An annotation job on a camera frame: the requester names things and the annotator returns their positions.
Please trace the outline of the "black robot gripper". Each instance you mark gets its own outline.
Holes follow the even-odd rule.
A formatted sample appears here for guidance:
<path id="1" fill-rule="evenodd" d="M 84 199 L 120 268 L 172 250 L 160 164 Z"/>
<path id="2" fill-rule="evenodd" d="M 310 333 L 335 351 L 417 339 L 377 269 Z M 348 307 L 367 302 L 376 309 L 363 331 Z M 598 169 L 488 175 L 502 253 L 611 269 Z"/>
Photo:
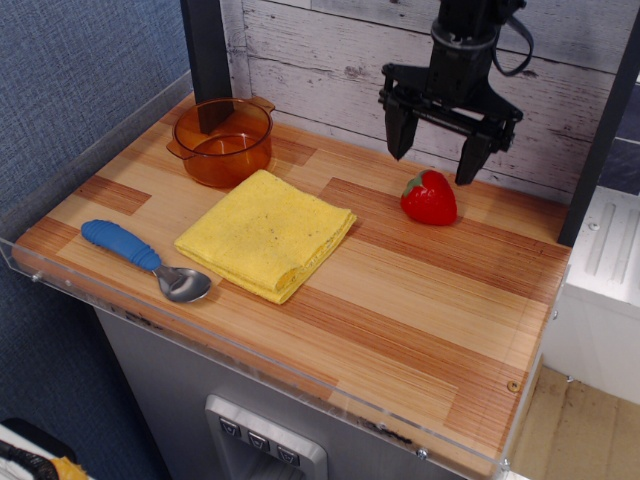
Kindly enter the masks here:
<path id="1" fill-rule="evenodd" d="M 418 120 L 466 137 L 455 183 L 469 185 L 491 154 L 508 150 L 523 113 L 489 84 L 490 47 L 461 50 L 436 42 L 427 67 L 388 63 L 379 102 L 389 153 L 400 160 L 413 146 Z"/>

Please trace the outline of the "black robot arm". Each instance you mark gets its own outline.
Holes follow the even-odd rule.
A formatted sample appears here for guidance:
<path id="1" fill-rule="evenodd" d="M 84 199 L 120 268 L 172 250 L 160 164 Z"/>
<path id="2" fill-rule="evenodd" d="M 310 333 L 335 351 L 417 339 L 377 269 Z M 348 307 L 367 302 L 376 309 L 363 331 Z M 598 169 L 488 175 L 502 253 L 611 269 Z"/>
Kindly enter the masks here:
<path id="1" fill-rule="evenodd" d="M 532 55 L 506 71 L 497 59 L 501 28 L 510 26 L 529 46 L 533 38 L 514 14 L 524 1 L 442 1 L 431 28 L 433 47 L 427 67 L 389 63 L 382 67 L 379 102 L 385 111 L 388 151 L 399 160 L 413 146 L 420 120 L 466 137 L 455 182 L 472 183 L 490 155 L 508 151 L 522 111 L 489 84 L 496 67 L 514 76 Z"/>

